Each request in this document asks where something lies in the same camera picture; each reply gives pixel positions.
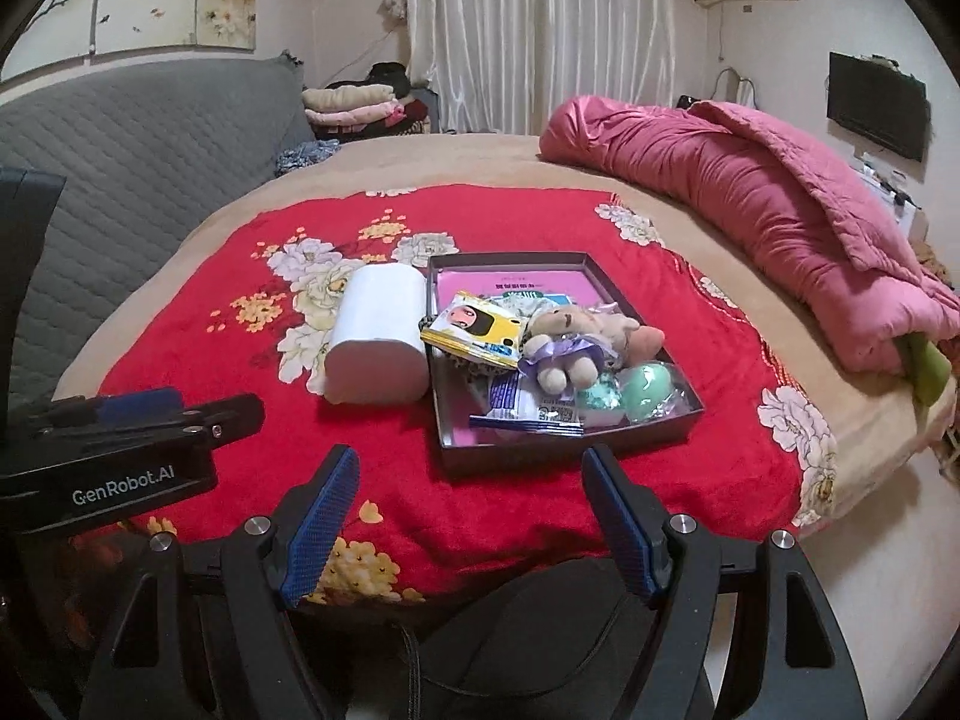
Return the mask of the small teal tissue pack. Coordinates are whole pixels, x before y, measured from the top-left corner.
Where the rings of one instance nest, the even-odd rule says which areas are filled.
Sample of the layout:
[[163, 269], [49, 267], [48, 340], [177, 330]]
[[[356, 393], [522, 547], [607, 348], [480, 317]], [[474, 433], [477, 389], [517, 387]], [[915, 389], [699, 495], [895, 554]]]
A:
[[576, 413], [584, 429], [607, 429], [625, 419], [622, 389], [612, 372], [602, 372], [586, 390], [576, 394]]

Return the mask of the stack of folded clothes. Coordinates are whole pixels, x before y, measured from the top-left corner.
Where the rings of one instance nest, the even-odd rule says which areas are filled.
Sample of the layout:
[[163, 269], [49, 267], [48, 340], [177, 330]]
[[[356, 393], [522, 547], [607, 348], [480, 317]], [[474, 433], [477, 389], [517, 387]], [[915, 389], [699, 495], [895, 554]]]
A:
[[301, 102], [319, 140], [342, 143], [439, 132], [439, 98], [415, 86], [400, 62], [377, 62], [361, 80], [304, 88]]

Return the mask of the yellow cartoon tissue pack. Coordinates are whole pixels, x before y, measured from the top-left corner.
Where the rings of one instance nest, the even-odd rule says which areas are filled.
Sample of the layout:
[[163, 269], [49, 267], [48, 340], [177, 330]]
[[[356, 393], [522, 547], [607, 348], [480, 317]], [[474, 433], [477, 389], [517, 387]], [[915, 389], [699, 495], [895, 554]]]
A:
[[453, 358], [516, 371], [527, 320], [494, 302], [457, 291], [421, 328], [423, 343]]

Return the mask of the white curtain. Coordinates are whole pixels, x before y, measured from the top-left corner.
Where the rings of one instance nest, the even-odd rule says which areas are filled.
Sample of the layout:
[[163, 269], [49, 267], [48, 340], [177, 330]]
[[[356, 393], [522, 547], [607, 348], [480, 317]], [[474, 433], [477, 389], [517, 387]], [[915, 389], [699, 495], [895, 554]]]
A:
[[407, 0], [407, 28], [444, 130], [537, 135], [574, 96], [674, 94], [674, 0]]

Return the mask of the blue patterned cloth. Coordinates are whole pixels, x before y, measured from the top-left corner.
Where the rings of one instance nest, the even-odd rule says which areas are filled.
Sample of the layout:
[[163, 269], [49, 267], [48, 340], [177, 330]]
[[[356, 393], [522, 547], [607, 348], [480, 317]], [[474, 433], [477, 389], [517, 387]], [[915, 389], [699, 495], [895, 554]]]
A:
[[330, 160], [342, 148], [338, 138], [327, 140], [308, 140], [293, 148], [285, 149], [275, 158], [275, 176], [281, 177], [290, 172], [317, 166]]

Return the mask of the pink makeup sponge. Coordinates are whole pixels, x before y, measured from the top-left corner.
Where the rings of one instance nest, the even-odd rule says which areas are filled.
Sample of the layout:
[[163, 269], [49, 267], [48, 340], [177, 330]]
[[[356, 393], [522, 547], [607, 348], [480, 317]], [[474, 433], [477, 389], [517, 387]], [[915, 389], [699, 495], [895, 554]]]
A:
[[652, 361], [664, 346], [665, 333], [659, 328], [640, 325], [631, 330], [626, 340], [626, 366], [640, 366], [643, 362]]

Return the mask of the white floral scrunchie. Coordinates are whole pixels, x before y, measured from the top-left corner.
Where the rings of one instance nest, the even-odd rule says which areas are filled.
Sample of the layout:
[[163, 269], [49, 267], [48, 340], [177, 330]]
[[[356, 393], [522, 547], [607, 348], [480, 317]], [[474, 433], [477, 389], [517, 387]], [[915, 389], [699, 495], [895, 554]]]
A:
[[508, 291], [493, 296], [494, 304], [511, 310], [523, 319], [530, 320], [547, 310], [568, 305], [569, 299], [565, 294], [544, 294], [539, 291]]

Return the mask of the plush bear purple bow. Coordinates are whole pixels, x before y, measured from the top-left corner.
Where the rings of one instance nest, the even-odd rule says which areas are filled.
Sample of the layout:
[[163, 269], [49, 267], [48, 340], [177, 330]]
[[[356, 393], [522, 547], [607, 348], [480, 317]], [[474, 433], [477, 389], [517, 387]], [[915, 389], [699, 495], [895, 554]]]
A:
[[529, 322], [517, 363], [547, 397], [565, 401], [620, 367], [622, 351], [601, 316], [574, 304], [542, 310]]

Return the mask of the pink and blue book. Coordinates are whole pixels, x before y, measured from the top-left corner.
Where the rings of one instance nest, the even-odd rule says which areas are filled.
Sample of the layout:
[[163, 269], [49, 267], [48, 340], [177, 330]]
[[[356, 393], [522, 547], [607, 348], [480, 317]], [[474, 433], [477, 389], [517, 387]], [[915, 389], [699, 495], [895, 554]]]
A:
[[441, 270], [434, 282], [439, 307], [459, 291], [487, 299], [519, 293], [523, 298], [565, 296], [581, 305], [605, 302], [604, 293], [581, 270]]

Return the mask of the black wall television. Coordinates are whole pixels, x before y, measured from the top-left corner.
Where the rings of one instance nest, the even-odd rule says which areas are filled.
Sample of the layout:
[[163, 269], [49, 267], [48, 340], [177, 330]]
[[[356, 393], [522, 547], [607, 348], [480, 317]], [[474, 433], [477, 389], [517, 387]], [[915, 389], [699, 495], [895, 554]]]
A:
[[905, 160], [926, 158], [931, 130], [926, 85], [898, 68], [832, 52], [827, 117]]

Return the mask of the wall painting panels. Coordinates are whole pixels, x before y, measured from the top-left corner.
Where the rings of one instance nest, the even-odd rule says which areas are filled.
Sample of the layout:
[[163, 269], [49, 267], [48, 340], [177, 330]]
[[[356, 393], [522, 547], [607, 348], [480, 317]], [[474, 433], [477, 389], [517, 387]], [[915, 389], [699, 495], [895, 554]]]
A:
[[251, 50], [256, 20], [256, 0], [44, 0], [3, 62], [2, 78], [142, 50]]

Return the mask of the leopard print scrunchie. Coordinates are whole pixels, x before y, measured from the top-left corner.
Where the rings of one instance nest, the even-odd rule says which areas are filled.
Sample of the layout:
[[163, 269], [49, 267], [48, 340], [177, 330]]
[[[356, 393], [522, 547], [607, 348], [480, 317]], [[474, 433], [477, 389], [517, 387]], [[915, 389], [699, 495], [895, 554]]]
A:
[[470, 393], [479, 400], [487, 398], [490, 382], [503, 374], [501, 367], [488, 366], [488, 364], [469, 361], [468, 359], [455, 358], [452, 361], [452, 366], [464, 379]]

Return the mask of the red floral blanket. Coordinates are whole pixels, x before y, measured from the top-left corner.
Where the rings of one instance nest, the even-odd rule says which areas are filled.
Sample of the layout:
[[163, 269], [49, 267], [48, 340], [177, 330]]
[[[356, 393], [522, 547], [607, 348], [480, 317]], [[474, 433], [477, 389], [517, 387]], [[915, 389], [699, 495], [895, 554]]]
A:
[[322, 538], [322, 605], [446, 603], [604, 550], [581, 457], [722, 536], [817, 522], [836, 440], [716, 286], [610, 192], [440, 185], [265, 211], [107, 372], [108, 395], [239, 394], [265, 419], [185, 541], [272, 509], [334, 445], [359, 460]]

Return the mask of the white paper towel roll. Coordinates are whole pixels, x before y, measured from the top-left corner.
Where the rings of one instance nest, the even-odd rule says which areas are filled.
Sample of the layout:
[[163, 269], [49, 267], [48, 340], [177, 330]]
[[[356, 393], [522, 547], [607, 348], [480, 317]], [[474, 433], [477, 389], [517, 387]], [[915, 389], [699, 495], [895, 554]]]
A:
[[427, 280], [406, 263], [363, 265], [338, 308], [324, 358], [324, 398], [334, 405], [409, 405], [430, 385], [420, 320]]

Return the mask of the plush bear pink bow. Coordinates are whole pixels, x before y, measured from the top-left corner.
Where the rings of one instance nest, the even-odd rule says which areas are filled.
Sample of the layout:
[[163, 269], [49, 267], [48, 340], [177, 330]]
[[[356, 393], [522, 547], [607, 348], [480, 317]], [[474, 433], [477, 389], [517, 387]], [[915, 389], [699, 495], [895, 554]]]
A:
[[592, 320], [590, 334], [604, 340], [615, 356], [615, 361], [609, 362], [608, 367], [622, 369], [628, 361], [631, 335], [641, 327], [640, 322], [624, 314], [617, 304], [594, 305], [587, 309], [587, 315]]

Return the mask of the grey quilted headboard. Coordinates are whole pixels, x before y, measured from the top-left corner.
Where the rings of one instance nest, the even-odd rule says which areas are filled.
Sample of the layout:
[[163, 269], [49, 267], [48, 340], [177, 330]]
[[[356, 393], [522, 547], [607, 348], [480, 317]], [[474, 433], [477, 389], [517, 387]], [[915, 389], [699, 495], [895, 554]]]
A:
[[64, 179], [21, 307], [14, 405], [53, 394], [107, 317], [202, 221], [311, 135], [302, 66], [199, 59], [111, 68], [2, 107], [2, 163]]

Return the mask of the dark shallow box tray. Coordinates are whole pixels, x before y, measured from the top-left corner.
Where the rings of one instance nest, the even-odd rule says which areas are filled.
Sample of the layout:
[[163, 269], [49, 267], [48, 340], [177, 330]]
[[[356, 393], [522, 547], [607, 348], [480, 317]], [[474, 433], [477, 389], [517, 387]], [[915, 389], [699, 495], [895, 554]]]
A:
[[703, 415], [661, 330], [583, 252], [434, 257], [421, 336], [449, 472], [636, 452]]

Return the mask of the green makeup sponge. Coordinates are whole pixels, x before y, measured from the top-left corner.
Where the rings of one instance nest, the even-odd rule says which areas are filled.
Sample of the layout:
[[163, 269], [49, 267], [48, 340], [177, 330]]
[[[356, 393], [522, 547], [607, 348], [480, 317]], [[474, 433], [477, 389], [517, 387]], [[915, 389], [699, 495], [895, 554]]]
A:
[[685, 379], [674, 364], [643, 362], [617, 374], [620, 405], [628, 421], [647, 424], [678, 418], [692, 411]]

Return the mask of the pink quilt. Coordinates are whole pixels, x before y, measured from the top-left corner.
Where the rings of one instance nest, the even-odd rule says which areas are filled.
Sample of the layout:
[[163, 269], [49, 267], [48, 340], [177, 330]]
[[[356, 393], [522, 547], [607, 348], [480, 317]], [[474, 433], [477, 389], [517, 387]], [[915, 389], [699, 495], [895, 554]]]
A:
[[957, 338], [957, 294], [892, 213], [831, 148], [773, 115], [579, 96], [551, 114], [540, 154], [692, 208], [809, 307], [848, 371], [898, 374], [898, 340]]

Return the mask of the blue white wipes packet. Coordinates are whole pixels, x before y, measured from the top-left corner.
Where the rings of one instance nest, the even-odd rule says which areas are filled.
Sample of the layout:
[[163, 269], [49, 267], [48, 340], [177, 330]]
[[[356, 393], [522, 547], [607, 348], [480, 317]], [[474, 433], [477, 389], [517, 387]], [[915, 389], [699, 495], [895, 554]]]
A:
[[470, 415], [469, 426], [501, 433], [542, 436], [579, 437], [584, 434], [576, 406], [544, 394], [534, 379], [517, 371], [501, 374], [490, 382], [487, 411]]

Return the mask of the green pillow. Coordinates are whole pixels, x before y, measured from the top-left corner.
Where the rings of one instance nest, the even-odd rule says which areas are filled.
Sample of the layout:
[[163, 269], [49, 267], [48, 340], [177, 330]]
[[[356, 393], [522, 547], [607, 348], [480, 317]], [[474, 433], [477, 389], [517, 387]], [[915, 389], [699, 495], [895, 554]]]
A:
[[952, 375], [947, 356], [924, 337], [923, 333], [908, 333], [896, 340], [901, 364], [910, 379], [919, 403], [932, 406], [944, 393]]

